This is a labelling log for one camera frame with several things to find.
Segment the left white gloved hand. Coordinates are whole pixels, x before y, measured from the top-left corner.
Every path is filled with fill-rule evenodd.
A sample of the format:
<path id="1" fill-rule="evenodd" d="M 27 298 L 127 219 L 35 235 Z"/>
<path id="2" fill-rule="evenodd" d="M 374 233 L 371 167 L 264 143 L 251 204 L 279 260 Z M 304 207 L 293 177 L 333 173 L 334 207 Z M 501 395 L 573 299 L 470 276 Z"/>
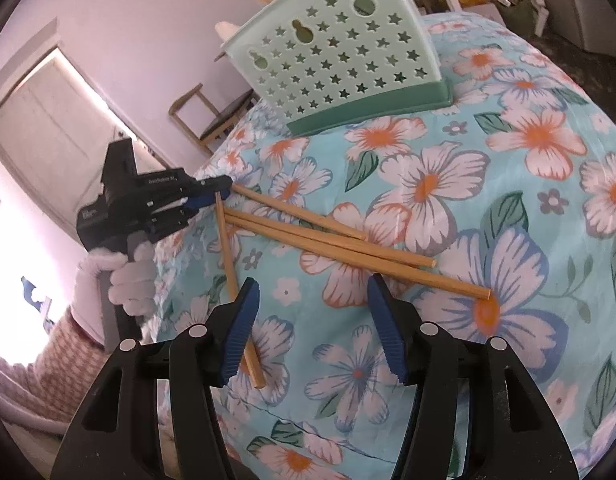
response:
<path id="1" fill-rule="evenodd" d="M 125 314 L 140 318 L 156 312 L 154 300 L 157 266 L 154 246 L 147 240 L 133 253 L 132 261 L 122 252 L 94 248 L 78 266 L 70 313 L 84 332 L 98 344 L 104 344 L 103 304 L 100 277 L 110 272 L 106 296 Z"/>

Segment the left checkered sleeve forearm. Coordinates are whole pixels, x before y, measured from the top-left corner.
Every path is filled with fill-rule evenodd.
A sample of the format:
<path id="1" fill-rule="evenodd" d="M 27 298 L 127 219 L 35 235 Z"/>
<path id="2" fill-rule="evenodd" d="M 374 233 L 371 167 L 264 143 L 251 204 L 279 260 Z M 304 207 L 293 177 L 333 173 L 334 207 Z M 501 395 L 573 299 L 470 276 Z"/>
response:
<path id="1" fill-rule="evenodd" d="M 0 417 L 46 434 L 65 434 L 108 355 L 66 312 L 35 362 L 0 358 Z"/>

